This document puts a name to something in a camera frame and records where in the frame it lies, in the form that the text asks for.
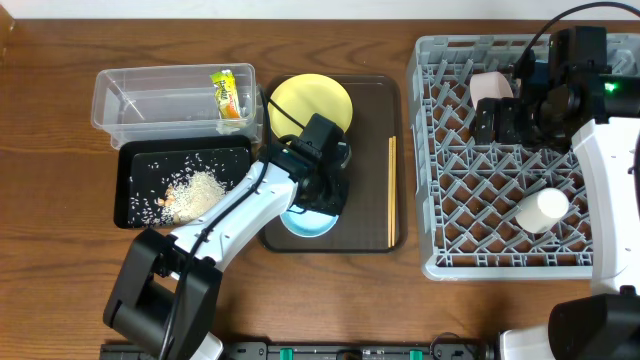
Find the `green connector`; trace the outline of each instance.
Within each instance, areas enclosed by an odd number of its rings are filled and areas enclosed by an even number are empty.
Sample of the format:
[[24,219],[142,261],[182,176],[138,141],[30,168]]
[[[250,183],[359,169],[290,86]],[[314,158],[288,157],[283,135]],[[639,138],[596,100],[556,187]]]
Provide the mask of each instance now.
[[293,360],[293,349],[280,349],[280,360]]
[[422,360],[422,351],[420,350],[411,350],[409,351],[409,360]]

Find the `white wall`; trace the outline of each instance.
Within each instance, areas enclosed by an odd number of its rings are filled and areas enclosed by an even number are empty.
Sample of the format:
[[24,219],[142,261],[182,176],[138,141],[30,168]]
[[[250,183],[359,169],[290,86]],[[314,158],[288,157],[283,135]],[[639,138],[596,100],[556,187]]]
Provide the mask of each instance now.
[[[550,19],[579,0],[0,0],[23,18]],[[640,8],[640,0],[627,0]],[[570,19],[634,20],[618,9]]]

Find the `yellow package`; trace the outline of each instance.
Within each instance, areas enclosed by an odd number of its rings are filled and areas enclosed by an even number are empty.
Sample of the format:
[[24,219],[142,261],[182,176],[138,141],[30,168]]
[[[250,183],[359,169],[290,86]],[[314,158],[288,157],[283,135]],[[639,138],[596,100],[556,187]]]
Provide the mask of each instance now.
[[236,78],[231,70],[222,70],[211,75],[211,81],[216,90],[216,102],[223,119],[237,119],[240,116],[240,105],[238,102],[238,89],[236,88]]

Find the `yellow plate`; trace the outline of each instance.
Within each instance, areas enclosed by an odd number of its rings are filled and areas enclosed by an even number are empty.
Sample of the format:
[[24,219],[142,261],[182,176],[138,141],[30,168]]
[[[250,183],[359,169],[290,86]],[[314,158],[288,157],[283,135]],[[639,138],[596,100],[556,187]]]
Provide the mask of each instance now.
[[[353,105],[349,94],[337,81],[323,75],[294,76],[278,86],[271,100],[302,125],[306,125],[315,113],[333,121],[345,132],[351,125]],[[269,117],[271,129],[277,137],[299,136],[302,132],[298,125],[271,104]]]

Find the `wooden table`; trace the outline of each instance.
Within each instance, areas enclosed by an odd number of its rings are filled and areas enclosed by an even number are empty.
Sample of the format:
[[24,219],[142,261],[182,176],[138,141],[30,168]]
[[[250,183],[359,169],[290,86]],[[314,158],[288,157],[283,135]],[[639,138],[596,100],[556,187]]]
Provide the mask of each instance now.
[[[637,23],[609,23],[637,32]],[[122,340],[102,311],[137,231],[112,221],[117,152],[91,127],[103,69],[248,62],[290,73],[384,74],[402,92],[418,37],[532,33],[528,21],[18,21],[0,68],[0,358],[96,359]],[[408,125],[405,139],[411,139]],[[401,154],[413,164],[409,142]],[[408,167],[409,193],[415,169]],[[589,295],[586,281],[433,282],[409,240],[388,256],[279,255],[253,241],[228,268],[214,333],[273,341],[492,339]]]

